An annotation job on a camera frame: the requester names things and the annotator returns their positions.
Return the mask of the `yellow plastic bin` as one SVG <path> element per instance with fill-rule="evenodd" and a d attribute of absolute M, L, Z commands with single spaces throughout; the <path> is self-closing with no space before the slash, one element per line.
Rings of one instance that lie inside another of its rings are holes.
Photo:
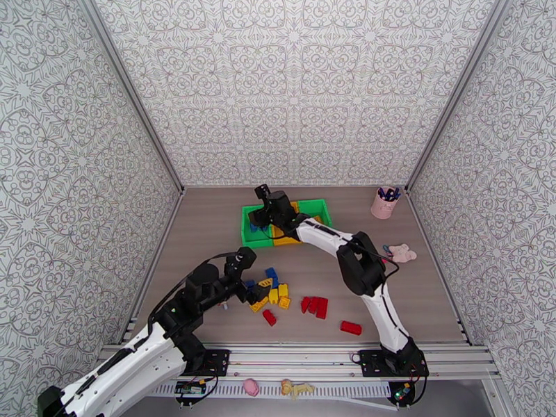
<path fill-rule="evenodd" d="M 295 219 L 300 212 L 299 202 L 291 202 L 290 206 L 292 211 L 287 210 L 285 213 L 276 212 L 272 217 L 271 238 L 272 244 L 275 247 L 301 244 L 298 239 L 288 236 L 282 229 L 284 225 L 289 228 L 293 223 L 295 223 Z"/>

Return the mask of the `yellow rubber toy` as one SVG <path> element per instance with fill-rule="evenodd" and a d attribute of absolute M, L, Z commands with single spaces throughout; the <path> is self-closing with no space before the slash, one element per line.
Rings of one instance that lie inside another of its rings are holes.
<path fill-rule="evenodd" d="M 297 400 L 301 395 L 313 394 L 316 390 L 315 386 L 308 383 L 293 383 L 289 379 L 283 379 L 280 382 L 280 393 L 282 396 Z"/>

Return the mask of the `pink pen cup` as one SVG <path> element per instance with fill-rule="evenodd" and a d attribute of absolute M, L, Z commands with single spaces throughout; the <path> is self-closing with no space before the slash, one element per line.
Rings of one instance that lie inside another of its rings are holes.
<path fill-rule="evenodd" d="M 384 188 L 384 189 L 387 189 L 387 188 L 394 189 L 394 187 L 382 187 L 382 188 Z M 385 220 L 385 219 L 388 219 L 388 218 L 391 217 L 392 212 L 393 212 L 393 210 L 394 210 L 394 208 L 395 208 L 395 206 L 398 203 L 400 198 L 393 201 L 393 202 L 385 202 L 385 201 L 383 201 L 379 198 L 379 196 L 377 194 L 377 191 L 376 191 L 376 195 L 375 195 L 375 198 L 373 200 L 373 203 L 370 207 L 370 212 L 374 217 L 376 217 L 378 219 Z"/>

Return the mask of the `pink plush toy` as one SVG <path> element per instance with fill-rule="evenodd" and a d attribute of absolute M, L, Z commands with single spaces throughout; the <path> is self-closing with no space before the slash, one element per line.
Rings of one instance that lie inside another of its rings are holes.
<path fill-rule="evenodd" d="M 395 263 L 407 263 L 417 259 L 417 253 L 411 250 L 407 244 L 389 245 L 391 260 Z"/>

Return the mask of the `aluminium side rail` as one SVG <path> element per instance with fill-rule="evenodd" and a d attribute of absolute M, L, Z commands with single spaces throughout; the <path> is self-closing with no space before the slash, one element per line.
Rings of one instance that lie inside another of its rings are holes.
<path fill-rule="evenodd" d="M 414 201 L 411 198 L 411 194 L 407 189 L 404 190 L 404 196 L 407 199 L 409 208 L 410 208 L 410 210 L 411 210 L 411 212 L 414 216 L 416 224 L 418 225 L 419 231 L 421 233 L 421 236 L 423 237 L 425 246 L 427 248 L 427 251 L 429 252 L 429 255 L 430 255 L 431 260 L 434 264 L 436 272 L 437 272 L 437 274 L 438 274 L 438 276 L 441 280 L 441 283 L 443 284 L 443 287 L 444 287 L 446 296 L 449 300 L 450 306 L 451 306 L 451 308 L 452 308 L 452 310 L 453 310 L 453 312 L 456 316 L 457 324 L 458 324 L 458 327 L 460 328 L 460 331 L 462 333 L 462 337 L 467 344 L 469 344 L 470 346 L 474 346 L 475 343 L 474 343 L 473 337 L 470 336 L 469 333 L 468 333 L 468 328 L 466 327 L 465 318 L 463 317 L 463 315 L 461 314 L 461 312 L 459 310 L 458 304 L 457 304 L 457 302 L 455 300 L 455 297 L 452 294 L 452 291 L 450 289 L 448 280 L 446 279 L 446 276 L 443 272 L 443 268 L 441 267 L 440 260 L 439 260 L 438 256 L 436 255 L 436 252 L 434 251 L 434 248 L 432 246 L 430 237 L 427 235 L 427 231 L 425 229 L 425 225 L 423 223 L 423 220 L 419 216 L 417 208 L 414 205 Z"/>
<path fill-rule="evenodd" d="M 143 283 L 141 284 L 140 290 L 138 291 L 138 294 L 135 297 L 135 300 L 133 302 L 133 308 L 129 314 L 129 318 L 126 321 L 126 324 L 124 326 L 124 328 L 120 331 L 119 336 L 117 337 L 116 343 L 117 344 L 121 344 L 123 343 L 123 341 L 126 338 L 126 335 L 132 331 L 132 324 L 135 323 L 137 321 L 137 318 L 140 314 L 140 310 L 142 308 L 142 305 L 145 301 L 145 297 L 147 295 L 147 292 L 149 290 L 149 285 L 151 284 L 151 281 L 155 275 L 156 269 L 158 267 L 158 263 L 161 259 L 161 255 L 163 253 L 163 250 L 165 248 L 165 244 L 167 242 L 167 239 L 170 235 L 172 226 L 174 224 L 174 221 L 176 219 L 177 213 L 179 212 L 181 203 L 183 201 L 183 197 L 186 195 L 187 193 L 187 188 L 185 187 L 181 187 L 181 189 L 178 192 L 177 198 L 174 202 L 171 214 L 166 222 L 165 225 L 165 229 L 163 231 L 163 234 L 160 238 L 160 240 L 158 241 L 157 245 L 156 245 L 156 249 L 154 250 L 154 255 L 152 257 L 152 260 L 149 264 L 149 267 L 147 268 L 147 273 L 146 276 L 143 280 Z"/>

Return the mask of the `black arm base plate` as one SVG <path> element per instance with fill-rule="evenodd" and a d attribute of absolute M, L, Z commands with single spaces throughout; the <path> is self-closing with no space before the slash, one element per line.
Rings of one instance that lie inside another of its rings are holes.
<path fill-rule="evenodd" d="M 225 376 L 231 351 L 228 349 L 207 349 L 202 357 L 195 357 L 186 364 L 183 376 L 208 375 Z"/>
<path fill-rule="evenodd" d="M 392 353 L 388 350 L 360 350 L 359 361 L 364 377 L 429 377 L 424 354 L 420 350 Z"/>

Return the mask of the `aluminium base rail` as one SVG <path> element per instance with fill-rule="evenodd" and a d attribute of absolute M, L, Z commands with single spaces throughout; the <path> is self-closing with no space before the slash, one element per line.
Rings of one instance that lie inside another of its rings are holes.
<path fill-rule="evenodd" d="M 301 382 L 363 381 L 360 350 L 376 343 L 206 343 L 206 349 L 229 351 L 226 380 L 290 379 Z M 498 379 L 491 352 L 467 343 L 421 343 L 429 369 L 428 381 Z"/>

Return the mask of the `aluminium corner post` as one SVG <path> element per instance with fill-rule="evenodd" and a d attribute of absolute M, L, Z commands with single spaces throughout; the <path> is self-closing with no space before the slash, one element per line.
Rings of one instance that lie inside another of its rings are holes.
<path fill-rule="evenodd" d="M 111 33 L 101 16 L 101 11 L 95 0 L 76 0 L 79 8 L 82 10 L 85 19 L 91 28 L 92 34 L 100 44 L 100 47 L 106 57 L 107 63 L 115 73 L 115 76 L 122 87 L 122 90 L 134 110 L 142 128 L 145 130 L 148 138 L 153 145 L 158 157 L 162 161 L 167 173 L 169 174 L 177 192 L 184 195 L 186 189 L 182 184 L 179 174 L 172 164 L 172 161 L 163 146 L 161 138 L 153 125 L 145 105 L 142 102 L 140 93 L 133 84 L 132 78 L 120 55 L 118 48 L 111 36 Z"/>
<path fill-rule="evenodd" d="M 452 92 L 450 93 L 450 96 L 448 97 L 448 100 L 432 129 L 430 137 L 427 139 L 424 149 L 404 187 L 404 193 L 406 196 L 411 195 L 411 192 L 416 185 L 420 174 L 424 170 L 424 167 L 427 164 L 437 142 L 457 112 L 457 108 L 462 102 L 462 99 L 466 94 L 476 71 L 482 64 L 484 57 L 488 54 L 492 40 L 504 22 L 508 10 L 512 6 L 513 2 L 514 0 L 494 0 L 493 5 L 486 16 L 484 25 L 479 32 L 477 40 L 475 41 L 475 44 L 466 59 L 465 65 L 462 68 L 462 71 L 454 84 Z"/>

